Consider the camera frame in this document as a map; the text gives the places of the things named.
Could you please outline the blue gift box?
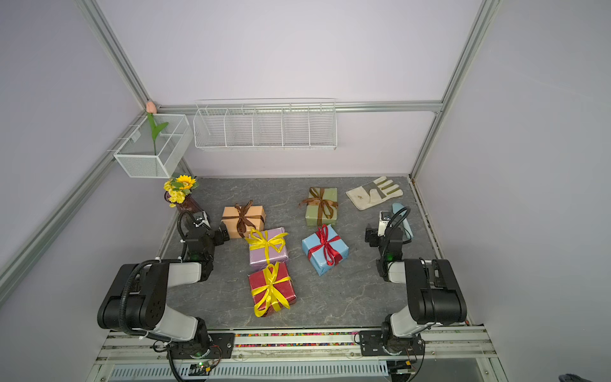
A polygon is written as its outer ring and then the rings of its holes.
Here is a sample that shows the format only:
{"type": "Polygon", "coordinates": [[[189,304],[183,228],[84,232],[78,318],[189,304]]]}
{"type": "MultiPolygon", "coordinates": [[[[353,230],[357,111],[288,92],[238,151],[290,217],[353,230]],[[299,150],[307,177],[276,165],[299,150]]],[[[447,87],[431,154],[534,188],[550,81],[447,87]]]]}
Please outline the blue gift box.
{"type": "Polygon", "coordinates": [[[302,240],[302,250],[319,276],[323,276],[349,256],[348,245],[334,228],[327,224],[302,240]]]}

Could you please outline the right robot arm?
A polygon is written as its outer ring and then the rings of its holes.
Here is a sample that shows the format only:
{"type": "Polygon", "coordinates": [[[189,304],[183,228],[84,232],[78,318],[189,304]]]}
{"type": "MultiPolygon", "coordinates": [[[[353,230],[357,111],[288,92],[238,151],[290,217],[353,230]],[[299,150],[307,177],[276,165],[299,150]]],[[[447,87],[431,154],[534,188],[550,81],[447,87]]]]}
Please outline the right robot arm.
{"type": "Polygon", "coordinates": [[[404,259],[403,234],[387,228],[385,234],[367,227],[364,241],[380,250],[376,261],[379,276],[388,283],[405,286],[407,305],[390,314],[381,326],[388,343],[413,339],[434,326],[451,326],[467,321],[467,306],[458,280],[447,259],[404,259]]]}

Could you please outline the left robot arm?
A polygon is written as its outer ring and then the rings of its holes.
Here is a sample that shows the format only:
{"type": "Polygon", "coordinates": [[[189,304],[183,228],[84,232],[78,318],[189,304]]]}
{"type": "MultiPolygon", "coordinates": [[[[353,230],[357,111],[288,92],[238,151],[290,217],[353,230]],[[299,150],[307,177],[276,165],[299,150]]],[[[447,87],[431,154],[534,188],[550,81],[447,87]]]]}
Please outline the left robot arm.
{"type": "Polygon", "coordinates": [[[205,321],[169,307],[166,299],[172,287],[207,280],[213,270],[216,247],[227,241],[225,224],[215,230],[202,225],[190,232],[183,243],[184,250],[196,250],[199,261],[152,259],[123,265],[98,310],[99,327],[162,342],[210,347],[205,321]]]}

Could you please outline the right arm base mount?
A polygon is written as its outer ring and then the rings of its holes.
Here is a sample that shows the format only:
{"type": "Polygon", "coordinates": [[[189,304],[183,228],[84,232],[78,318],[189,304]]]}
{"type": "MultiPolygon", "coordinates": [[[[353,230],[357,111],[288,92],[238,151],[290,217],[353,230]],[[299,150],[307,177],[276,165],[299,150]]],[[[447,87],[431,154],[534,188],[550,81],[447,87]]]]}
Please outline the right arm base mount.
{"type": "Polygon", "coordinates": [[[426,342],[421,337],[395,337],[381,329],[361,330],[353,336],[365,357],[422,356],[426,342]]]}

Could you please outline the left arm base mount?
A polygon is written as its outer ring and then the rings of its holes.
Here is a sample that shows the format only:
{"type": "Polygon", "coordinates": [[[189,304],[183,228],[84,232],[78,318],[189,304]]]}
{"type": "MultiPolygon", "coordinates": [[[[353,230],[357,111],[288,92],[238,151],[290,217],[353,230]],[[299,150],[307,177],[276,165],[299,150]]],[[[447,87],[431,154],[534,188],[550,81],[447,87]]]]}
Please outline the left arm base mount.
{"type": "Polygon", "coordinates": [[[174,342],[168,351],[175,360],[229,359],[235,345],[233,332],[213,332],[204,342],[174,342]]]}

